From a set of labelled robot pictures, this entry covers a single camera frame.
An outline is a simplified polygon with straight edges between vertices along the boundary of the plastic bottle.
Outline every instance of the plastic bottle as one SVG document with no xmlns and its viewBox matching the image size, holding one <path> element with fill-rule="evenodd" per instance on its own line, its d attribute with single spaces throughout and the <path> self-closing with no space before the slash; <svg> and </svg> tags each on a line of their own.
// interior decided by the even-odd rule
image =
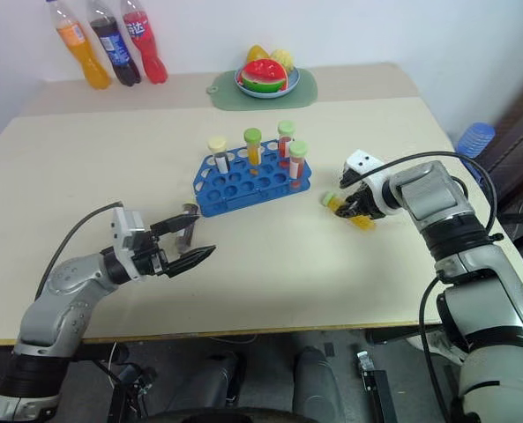
<svg viewBox="0 0 523 423">
<path fill-rule="evenodd" d="M 473 123 L 461 136 L 455 151 L 474 159 L 481 154 L 482 150 L 492 141 L 495 135 L 494 128 L 487 123 Z M 481 180 L 482 177 L 478 170 L 465 161 L 463 164 L 477 181 Z"/>
<path fill-rule="evenodd" d="M 308 144 L 297 139 L 290 143 L 288 147 L 288 152 L 290 154 L 290 163 L 288 165 L 288 176 L 290 179 L 297 180 L 303 176 L 304 170 L 304 157 L 308 152 Z M 300 187 L 300 181 L 292 181 L 290 183 L 290 188 L 297 189 Z"/>
<path fill-rule="evenodd" d="M 152 84 L 163 84 L 168 75 L 165 65 L 157 56 L 155 37 L 146 11 L 139 0 L 120 0 L 123 22 L 132 42 L 141 52 L 144 71 Z"/>
<path fill-rule="evenodd" d="M 249 128 L 243 132 L 243 139 L 247 144 L 247 156 L 252 166 L 261 164 L 261 131 Z M 258 174 L 257 169 L 251 169 L 251 174 Z"/>
<path fill-rule="evenodd" d="M 282 159 L 288 157 L 288 147 L 294 140 L 295 123 L 292 121 L 280 121 L 277 131 L 279 132 L 279 166 L 288 167 L 288 162 Z"/>
<path fill-rule="evenodd" d="M 69 51 L 83 68 L 86 82 L 92 88 L 103 90 L 110 85 L 108 73 L 94 56 L 83 28 L 69 8 L 58 0 L 46 0 L 53 24 Z"/>
<path fill-rule="evenodd" d="M 228 141 L 225 137 L 212 137 L 208 140 L 208 148 L 214 156 L 216 167 L 221 174 L 229 172 L 229 158 L 226 150 Z"/>
<path fill-rule="evenodd" d="M 332 212 L 336 212 L 343 204 L 344 200 L 336 196 L 333 192 L 327 192 L 322 198 L 322 205 L 330 209 Z M 367 231 L 369 229 L 375 229 L 377 224 L 369 216 L 354 216 L 348 219 L 354 225 L 360 227 L 362 230 Z"/>
<path fill-rule="evenodd" d="M 86 6 L 91 28 L 101 40 L 118 80 L 127 86 L 141 82 L 138 66 L 123 42 L 112 12 L 101 0 L 87 0 Z"/>
</svg>

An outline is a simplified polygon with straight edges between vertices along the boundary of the test tube cap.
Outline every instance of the test tube cap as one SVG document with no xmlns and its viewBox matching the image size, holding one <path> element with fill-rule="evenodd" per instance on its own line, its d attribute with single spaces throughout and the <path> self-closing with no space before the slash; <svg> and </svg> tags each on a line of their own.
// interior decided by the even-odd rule
<svg viewBox="0 0 523 423">
<path fill-rule="evenodd" d="M 328 204 L 333 200 L 333 198 L 336 197 L 334 192 L 328 191 L 325 193 L 325 195 L 322 197 L 322 205 L 327 207 Z"/>
<path fill-rule="evenodd" d="M 211 137 L 208 139 L 208 148 L 211 152 L 225 152 L 228 148 L 228 139 L 222 136 Z"/>
<path fill-rule="evenodd" d="M 304 157 L 307 152 L 308 144 L 306 141 L 302 141 L 301 139 L 296 139 L 290 143 L 290 146 L 288 147 L 288 153 L 290 154 L 290 157 Z"/>
<path fill-rule="evenodd" d="M 292 137 L 295 134 L 296 126 L 293 121 L 280 121 L 277 131 L 279 135 L 284 135 L 286 137 Z"/>
<path fill-rule="evenodd" d="M 248 128 L 243 132 L 243 139 L 247 144 L 255 144 L 261 141 L 261 131 L 257 128 Z"/>
</svg>

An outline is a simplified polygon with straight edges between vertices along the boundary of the toy fruit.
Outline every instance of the toy fruit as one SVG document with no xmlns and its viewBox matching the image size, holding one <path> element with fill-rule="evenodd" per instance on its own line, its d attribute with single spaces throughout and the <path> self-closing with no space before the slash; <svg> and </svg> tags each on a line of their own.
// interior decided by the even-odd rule
<svg viewBox="0 0 523 423">
<path fill-rule="evenodd" d="M 238 82 L 256 93 L 276 93 L 288 88 L 288 75 L 279 62 L 258 59 L 243 66 Z"/>
<path fill-rule="evenodd" d="M 246 63 L 253 62 L 254 60 L 258 59 L 268 59 L 269 54 L 263 50 L 261 46 L 256 44 L 252 48 L 250 48 L 249 53 L 247 54 L 247 59 L 245 60 Z"/>
<path fill-rule="evenodd" d="M 287 73 L 290 73 L 295 68 L 293 64 L 293 57 L 286 50 L 277 49 L 271 53 L 271 58 L 282 64 Z"/>
</svg>

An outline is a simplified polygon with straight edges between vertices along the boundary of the robotic arm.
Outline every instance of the robotic arm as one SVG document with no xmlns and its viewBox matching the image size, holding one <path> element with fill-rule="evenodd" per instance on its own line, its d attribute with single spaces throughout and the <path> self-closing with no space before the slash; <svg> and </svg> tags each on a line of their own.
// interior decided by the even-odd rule
<svg viewBox="0 0 523 423">
<path fill-rule="evenodd" d="M 198 216 L 183 214 L 146 231 L 136 211 L 113 210 L 114 245 L 99 254 L 61 263 L 28 308 L 0 387 L 0 421 L 51 419 L 67 367 L 78 349 L 96 304 L 121 284 L 147 275 L 170 278 L 196 266 L 215 247 L 193 249 L 169 262 L 158 241 Z"/>
<path fill-rule="evenodd" d="M 346 162 L 346 188 L 382 166 L 357 151 Z M 447 337 L 468 353 L 461 369 L 455 422 L 523 421 L 523 285 L 506 255 L 439 161 L 364 178 L 336 214 L 381 219 L 405 209 L 450 285 L 437 297 Z"/>
</svg>

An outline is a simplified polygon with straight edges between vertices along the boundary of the table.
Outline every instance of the table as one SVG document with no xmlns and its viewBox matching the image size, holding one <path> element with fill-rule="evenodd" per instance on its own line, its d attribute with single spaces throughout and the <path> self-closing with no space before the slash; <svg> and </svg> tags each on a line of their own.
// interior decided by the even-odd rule
<svg viewBox="0 0 523 423">
<path fill-rule="evenodd" d="M 408 215 L 380 220 L 377 230 L 365 233 L 319 199 L 338 190 L 343 162 L 355 149 L 389 161 L 450 150 L 451 143 L 396 66 L 314 73 L 320 93 L 312 106 L 238 113 L 212 108 L 201 94 L 213 75 L 106 92 L 82 82 L 48 85 L 0 136 L 0 345 L 14 342 L 48 260 L 82 216 L 114 200 L 140 210 L 147 225 L 175 215 L 192 197 L 210 136 L 225 135 L 234 148 L 251 126 L 264 139 L 276 137 L 282 119 L 295 121 L 297 136 L 310 144 L 311 189 L 200 219 L 194 245 L 216 244 L 210 258 L 173 279 L 121 286 L 94 310 L 86 337 L 415 323 L 434 261 Z M 174 93 L 179 100 L 169 96 Z M 442 161 L 465 181 L 485 222 L 488 204 L 467 170 L 457 160 Z M 110 219 L 105 214 L 90 221 L 62 259 L 110 245 Z M 495 231 L 502 231 L 499 224 Z M 173 244 L 173 238 L 162 244 L 171 256 Z M 507 238 L 500 245 L 523 280 L 519 253 Z M 434 303 L 426 309 L 427 322 L 438 322 Z"/>
</svg>

